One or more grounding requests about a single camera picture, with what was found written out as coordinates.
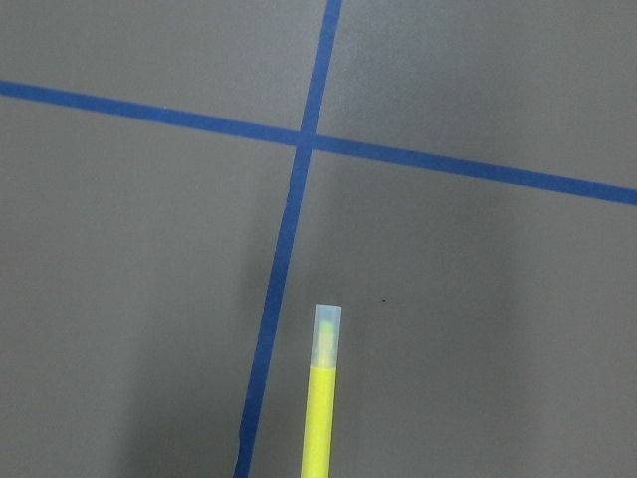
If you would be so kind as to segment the yellow highlighter pen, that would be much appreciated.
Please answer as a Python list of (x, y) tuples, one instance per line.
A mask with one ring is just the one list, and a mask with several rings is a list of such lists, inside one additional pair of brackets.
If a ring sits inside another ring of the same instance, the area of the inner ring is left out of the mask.
[(301, 477), (329, 476), (341, 306), (316, 304)]

